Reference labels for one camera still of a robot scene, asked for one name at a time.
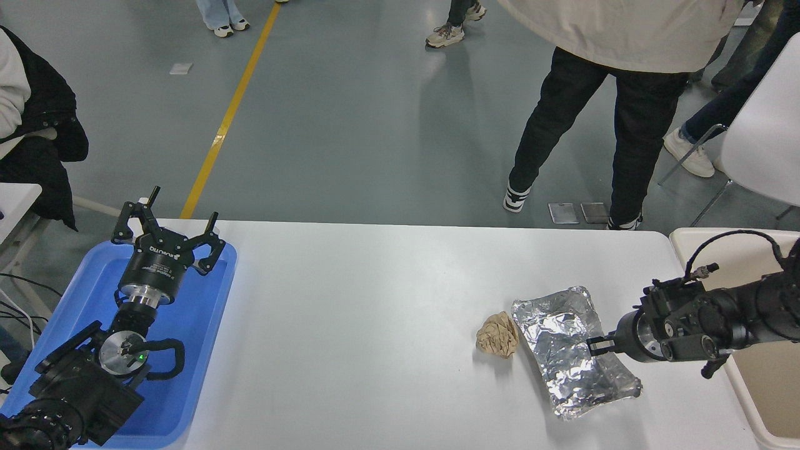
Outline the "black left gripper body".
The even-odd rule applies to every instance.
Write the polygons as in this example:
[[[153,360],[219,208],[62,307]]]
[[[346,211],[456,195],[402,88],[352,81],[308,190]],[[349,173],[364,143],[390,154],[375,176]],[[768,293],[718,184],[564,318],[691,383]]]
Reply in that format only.
[[[175,299],[188,267],[194,263],[196,245],[171,230],[161,238],[143,231],[134,242],[134,252],[118,283],[123,296],[131,297],[136,287],[148,286],[161,293],[161,299]]]

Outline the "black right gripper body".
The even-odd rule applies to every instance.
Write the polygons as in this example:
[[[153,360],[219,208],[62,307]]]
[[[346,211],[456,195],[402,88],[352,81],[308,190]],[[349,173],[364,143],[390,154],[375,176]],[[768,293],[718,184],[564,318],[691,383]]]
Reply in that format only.
[[[631,311],[617,323],[612,336],[615,353],[625,353],[635,361],[651,362],[648,342],[651,340],[651,328],[644,319],[643,311]]]

